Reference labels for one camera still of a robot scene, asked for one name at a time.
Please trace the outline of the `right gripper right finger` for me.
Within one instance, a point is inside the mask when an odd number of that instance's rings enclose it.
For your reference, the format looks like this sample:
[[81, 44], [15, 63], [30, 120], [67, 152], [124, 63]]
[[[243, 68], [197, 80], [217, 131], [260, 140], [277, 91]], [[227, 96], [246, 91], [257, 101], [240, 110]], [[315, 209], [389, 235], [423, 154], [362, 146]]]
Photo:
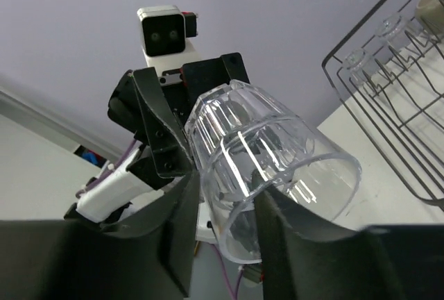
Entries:
[[265, 299], [442, 299], [443, 227], [329, 222], [274, 187], [255, 197]]

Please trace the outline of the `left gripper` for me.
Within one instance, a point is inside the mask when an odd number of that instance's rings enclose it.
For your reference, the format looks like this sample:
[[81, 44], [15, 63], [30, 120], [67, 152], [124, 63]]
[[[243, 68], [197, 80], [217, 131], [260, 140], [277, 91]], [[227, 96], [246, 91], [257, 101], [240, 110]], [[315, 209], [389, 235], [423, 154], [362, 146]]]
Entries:
[[159, 79], [152, 67], [133, 72], [148, 144], [161, 178], [184, 176], [194, 170], [189, 145], [175, 116], [188, 119], [200, 95], [231, 80], [250, 82], [238, 52], [163, 71]]

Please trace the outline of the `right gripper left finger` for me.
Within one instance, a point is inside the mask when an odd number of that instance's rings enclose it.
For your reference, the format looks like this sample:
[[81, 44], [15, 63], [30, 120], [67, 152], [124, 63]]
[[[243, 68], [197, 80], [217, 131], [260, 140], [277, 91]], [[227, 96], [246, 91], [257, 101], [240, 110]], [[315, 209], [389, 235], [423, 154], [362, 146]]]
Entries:
[[184, 299], [189, 295], [199, 175], [97, 230], [76, 220], [1, 223], [2, 299]]

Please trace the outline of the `clear plastic cup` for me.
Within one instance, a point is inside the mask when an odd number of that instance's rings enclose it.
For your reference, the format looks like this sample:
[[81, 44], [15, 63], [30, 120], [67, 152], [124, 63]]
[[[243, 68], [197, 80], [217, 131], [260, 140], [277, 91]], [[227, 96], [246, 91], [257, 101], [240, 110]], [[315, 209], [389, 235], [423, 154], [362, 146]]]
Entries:
[[373, 55], [365, 49], [351, 51], [343, 60], [342, 64], [351, 82], [357, 87], [367, 85], [375, 90], [372, 77], [380, 70]]
[[394, 55], [419, 56], [420, 51], [412, 40], [424, 42], [426, 35], [421, 25], [411, 21], [398, 12], [383, 19], [375, 29], [375, 36]]
[[261, 260], [255, 197], [268, 185], [334, 221], [361, 182], [359, 161], [270, 94], [233, 80], [200, 95], [185, 124], [221, 253]]

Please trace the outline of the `beige cup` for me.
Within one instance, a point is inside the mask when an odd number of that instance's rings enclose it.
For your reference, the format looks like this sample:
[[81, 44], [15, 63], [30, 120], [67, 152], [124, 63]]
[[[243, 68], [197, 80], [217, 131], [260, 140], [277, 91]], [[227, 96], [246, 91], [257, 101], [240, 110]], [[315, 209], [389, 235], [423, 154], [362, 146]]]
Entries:
[[431, 35], [443, 34], [443, 0], [420, 0], [415, 9], [418, 23]]

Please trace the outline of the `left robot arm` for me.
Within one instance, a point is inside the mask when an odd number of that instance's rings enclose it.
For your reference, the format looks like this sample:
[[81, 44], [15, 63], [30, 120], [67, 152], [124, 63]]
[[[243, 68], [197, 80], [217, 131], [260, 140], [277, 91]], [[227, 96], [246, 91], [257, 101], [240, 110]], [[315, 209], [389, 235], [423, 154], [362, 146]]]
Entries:
[[185, 132], [198, 97], [233, 80], [249, 77], [240, 53], [186, 62], [164, 72], [176, 76], [161, 82], [153, 67], [129, 70], [108, 101], [108, 117], [133, 134], [122, 157], [76, 193], [66, 219], [80, 219], [97, 228], [116, 223], [132, 200], [152, 192], [183, 190], [199, 175]]

